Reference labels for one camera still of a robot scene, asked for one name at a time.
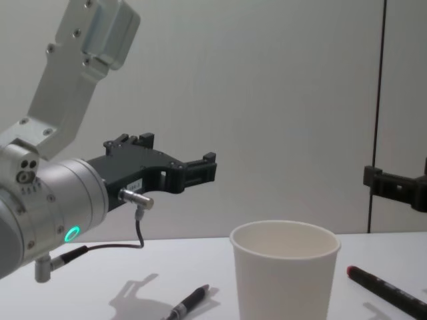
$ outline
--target black clamp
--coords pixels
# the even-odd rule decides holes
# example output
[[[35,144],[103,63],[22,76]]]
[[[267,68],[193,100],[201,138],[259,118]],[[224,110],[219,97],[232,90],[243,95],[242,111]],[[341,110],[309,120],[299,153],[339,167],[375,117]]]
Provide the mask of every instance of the black clamp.
[[[414,210],[427,212],[427,160],[424,175],[415,179],[383,173],[381,169],[367,166],[363,184],[370,187],[371,195],[408,203]]]
[[[215,180],[215,153],[208,153],[201,160],[182,162],[154,150],[153,133],[139,137],[121,135],[103,145],[105,156],[88,163],[104,180],[110,211],[123,204],[117,199],[122,188],[138,193],[182,193],[186,187]]]

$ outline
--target white paper cup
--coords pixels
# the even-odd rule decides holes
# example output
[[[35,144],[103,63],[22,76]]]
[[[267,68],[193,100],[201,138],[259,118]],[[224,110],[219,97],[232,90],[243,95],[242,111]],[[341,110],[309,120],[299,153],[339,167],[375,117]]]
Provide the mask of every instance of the white paper cup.
[[[241,320],[325,320],[340,240],[295,221],[233,230]]]

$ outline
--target pen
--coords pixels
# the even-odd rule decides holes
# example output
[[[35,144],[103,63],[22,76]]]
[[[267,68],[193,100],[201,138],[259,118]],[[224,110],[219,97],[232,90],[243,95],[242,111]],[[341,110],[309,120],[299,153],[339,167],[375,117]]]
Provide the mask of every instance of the pen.
[[[353,265],[347,268],[347,274],[351,280],[415,319],[427,319],[427,303]]]
[[[209,291],[209,285],[197,288],[191,295],[186,297],[179,305],[171,310],[171,314],[167,318],[162,320],[181,320],[191,310],[193,310],[199,303],[203,301],[207,292]]]

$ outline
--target table surface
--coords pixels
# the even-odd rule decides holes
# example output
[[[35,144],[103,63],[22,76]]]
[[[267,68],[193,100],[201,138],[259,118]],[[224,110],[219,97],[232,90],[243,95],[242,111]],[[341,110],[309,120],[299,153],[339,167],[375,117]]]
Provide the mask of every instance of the table surface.
[[[405,320],[407,314],[349,280],[357,265],[427,300],[427,233],[340,235],[328,320]],[[79,245],[64,245],[52,257]],[[234,257],[228,239],[146,241],[141,251],[89,252],[33,279],[33,264],[0,280],[0,319],[158,320],[196,287],[211,295],[186,319],[238,319]]]

